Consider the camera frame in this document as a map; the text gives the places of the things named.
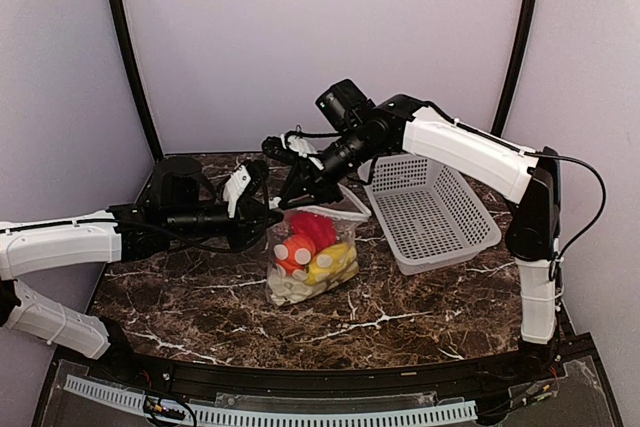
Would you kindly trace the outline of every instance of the white plastic basket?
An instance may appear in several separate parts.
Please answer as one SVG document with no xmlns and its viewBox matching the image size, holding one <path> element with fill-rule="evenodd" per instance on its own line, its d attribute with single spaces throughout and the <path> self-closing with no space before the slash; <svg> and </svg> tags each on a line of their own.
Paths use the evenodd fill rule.
<svg viewBox="0 0 640 427">
<path fill-rule="evenodd" d="M 360 167 L 361 179 L 370 165 Z M 380 157 L 365 191 L 405 275 L 464 262 L 500 242 L 500 229 L 462 175 L 434 160 Z"/>
</svg>

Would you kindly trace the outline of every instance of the bag of toys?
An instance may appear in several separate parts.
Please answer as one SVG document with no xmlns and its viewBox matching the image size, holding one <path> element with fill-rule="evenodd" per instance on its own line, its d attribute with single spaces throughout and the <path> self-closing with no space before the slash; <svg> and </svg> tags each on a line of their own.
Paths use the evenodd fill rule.
<svg viewBox="0 0 640 427">
<path fill-rule="evenodd" d="M 269 229 L 271 303 L 302 302 L 358 273 L 356 227 L 369 220 L 371 211 L 349 189 L 340 189 L 342 201 L 286 211 L 284 221 Z"/>
</svg>

